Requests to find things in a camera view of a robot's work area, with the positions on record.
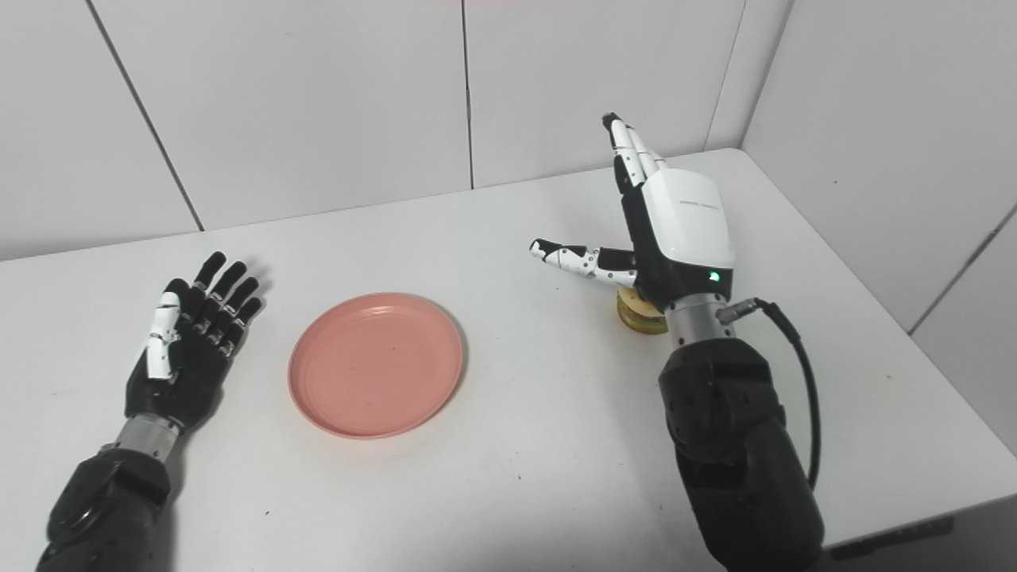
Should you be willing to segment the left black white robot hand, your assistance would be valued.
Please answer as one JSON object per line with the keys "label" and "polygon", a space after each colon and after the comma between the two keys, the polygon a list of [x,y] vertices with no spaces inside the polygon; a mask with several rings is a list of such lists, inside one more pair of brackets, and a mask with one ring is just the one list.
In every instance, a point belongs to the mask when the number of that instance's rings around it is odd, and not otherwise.
{"label": "left black white robot hand", "polygon": [[258,289],[247,265],[227,264],[222,251],[212,253],[192,281],[168,283],[126,384],[124,416],[153,415],[181,432],[203,423],[264,305]]}

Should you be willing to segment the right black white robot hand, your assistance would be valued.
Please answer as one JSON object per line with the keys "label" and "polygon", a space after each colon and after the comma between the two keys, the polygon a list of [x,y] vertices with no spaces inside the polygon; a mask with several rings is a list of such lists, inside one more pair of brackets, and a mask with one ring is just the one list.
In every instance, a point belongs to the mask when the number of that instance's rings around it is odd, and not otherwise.
{"label": "right black white robot hand", "polygon": [[530,254],[559,270],[636,289],[661,312],[689,296],[731,300],[735,253],[718,185],[669,166],[621,116],[609,112],[602,124],[613,145],[631,249],[537,238]]}

